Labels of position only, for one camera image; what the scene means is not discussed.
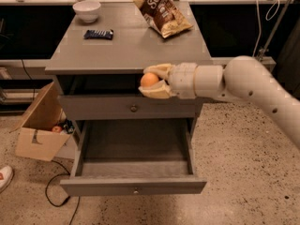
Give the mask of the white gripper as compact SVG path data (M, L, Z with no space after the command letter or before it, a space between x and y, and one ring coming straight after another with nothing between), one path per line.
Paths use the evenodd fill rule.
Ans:
M162 81L151 86L140 86L140 92L147 98L167 99L172 94L181 99L194 99L195 63L181 63L173 66L170 63L147 67L143 73L154 73Z

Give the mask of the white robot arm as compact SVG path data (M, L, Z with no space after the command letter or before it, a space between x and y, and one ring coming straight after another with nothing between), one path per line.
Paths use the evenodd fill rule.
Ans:
M267 114L300 149L300 101L291 96L265 68L250 56L237 56L226 66L159 64L147 67L154 82L141 82L147 98L211 98L217 101L246 101Z

